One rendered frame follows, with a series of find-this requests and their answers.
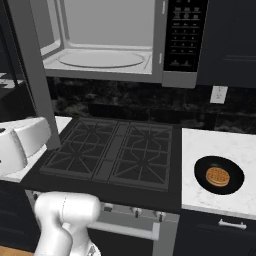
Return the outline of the grey microwave turntable plate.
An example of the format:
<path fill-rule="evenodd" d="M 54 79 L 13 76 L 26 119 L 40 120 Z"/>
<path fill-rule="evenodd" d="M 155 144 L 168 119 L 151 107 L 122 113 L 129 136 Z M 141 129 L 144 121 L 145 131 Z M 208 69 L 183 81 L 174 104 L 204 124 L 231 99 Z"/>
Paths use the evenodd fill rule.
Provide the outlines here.
<path fill-rule="evenodd" d="M 136 53 L 109 50 L 70 52 L 58 59 L 62 64 L 82 68 L 130 67 L 141 64 L 144 60 L 143 56 Z"/>

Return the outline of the grey microwave oven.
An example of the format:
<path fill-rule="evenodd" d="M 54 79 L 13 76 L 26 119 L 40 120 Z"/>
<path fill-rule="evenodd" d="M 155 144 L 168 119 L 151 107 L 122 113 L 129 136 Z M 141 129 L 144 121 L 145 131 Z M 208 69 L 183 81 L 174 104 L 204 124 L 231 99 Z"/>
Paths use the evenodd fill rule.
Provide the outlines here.
<path fill-rule="evenodd" d="M 196 85 L 208 0 L 30 0 L 48 76 Z M 70 52 L 136 53 L 144 62 L 82 68 L 58 59 Z"/>

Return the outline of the brown round waffle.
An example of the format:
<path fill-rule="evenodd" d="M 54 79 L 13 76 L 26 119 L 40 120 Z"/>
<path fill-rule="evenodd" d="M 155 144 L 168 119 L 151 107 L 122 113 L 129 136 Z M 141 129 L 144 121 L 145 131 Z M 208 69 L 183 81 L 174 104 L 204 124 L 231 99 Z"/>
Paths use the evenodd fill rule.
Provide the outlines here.
<path fill-rule="evenodd" d="M 211 167 L 206 171 L 206 180 L 216 187 L 224 187 L 229 183 L 230 175 L 222 168 Z"/>

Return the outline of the grey microwave door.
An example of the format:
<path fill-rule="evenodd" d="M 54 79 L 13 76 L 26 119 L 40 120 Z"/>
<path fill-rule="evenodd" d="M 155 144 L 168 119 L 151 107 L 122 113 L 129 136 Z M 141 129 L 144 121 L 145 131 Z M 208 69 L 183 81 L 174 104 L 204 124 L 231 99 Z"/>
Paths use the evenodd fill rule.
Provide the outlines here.
<path fill-rule="evenodd" d="M 54 111 L 48 89 L 48 83 L 41 58 L 31 5 L 29 0 L 6 0 L 13 22 L 21 58 L 30 85 L 36 113 L 45 117 L 51 129 L 51 137 L 47 142 L 49 150 L 61 145 Z"/>

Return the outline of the black gas hob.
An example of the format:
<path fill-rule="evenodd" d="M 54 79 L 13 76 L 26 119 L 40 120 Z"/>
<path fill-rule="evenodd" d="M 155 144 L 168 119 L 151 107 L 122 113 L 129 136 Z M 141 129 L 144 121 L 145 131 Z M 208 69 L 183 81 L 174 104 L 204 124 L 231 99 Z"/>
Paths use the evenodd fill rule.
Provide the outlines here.
<path fill-rule="evenodd" d="M 46 151 L 21 181 L 38 192 L 92 194 L 104 203 L 168 213 L 181 210 L 177 125 L 74 118 L 61 146 Z"/>

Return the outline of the dark drawer front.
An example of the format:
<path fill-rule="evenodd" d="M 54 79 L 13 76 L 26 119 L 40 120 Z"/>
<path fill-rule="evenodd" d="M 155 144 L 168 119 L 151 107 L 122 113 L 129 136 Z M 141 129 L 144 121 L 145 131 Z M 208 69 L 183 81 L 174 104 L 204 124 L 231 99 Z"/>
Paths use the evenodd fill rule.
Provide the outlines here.
<path fill-rule="evenodd" d="M 247 229 L 219 226 L 220 219 Z M 173 256 L 256 256 L 256 220 L 183 209 Z"/>

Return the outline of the dark base cupboard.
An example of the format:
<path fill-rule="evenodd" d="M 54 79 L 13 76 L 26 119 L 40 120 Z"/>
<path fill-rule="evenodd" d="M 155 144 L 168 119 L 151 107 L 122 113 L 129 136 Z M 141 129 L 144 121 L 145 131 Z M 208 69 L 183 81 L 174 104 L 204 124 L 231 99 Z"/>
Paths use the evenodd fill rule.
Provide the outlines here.
<path fill-rule="evenodd" d="M 34 252 L 39 238 L 25 190 L 18 183 L 0 180 L 0 245 Z"/>

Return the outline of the white wall socket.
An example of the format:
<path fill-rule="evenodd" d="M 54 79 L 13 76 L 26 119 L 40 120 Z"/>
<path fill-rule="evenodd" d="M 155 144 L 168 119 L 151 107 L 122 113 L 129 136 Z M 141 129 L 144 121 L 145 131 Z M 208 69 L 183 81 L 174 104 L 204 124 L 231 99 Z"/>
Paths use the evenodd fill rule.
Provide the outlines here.
<path fill-rule="evenodd" d="M 227 86 L 214 86 L 212 88 L 210 102 L 212 104 L 224 104 L 227 91 L 228 91 Z"/>

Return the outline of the dark wall cupboard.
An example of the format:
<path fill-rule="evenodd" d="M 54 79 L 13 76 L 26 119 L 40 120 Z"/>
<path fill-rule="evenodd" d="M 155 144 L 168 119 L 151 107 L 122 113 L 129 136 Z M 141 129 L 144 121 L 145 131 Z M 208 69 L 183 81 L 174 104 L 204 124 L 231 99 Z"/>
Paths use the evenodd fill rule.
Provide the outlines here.
<path fill-rule="evenodd" d="M 256 0 L 209 0 L 197 84 L 256 88 Z"/>

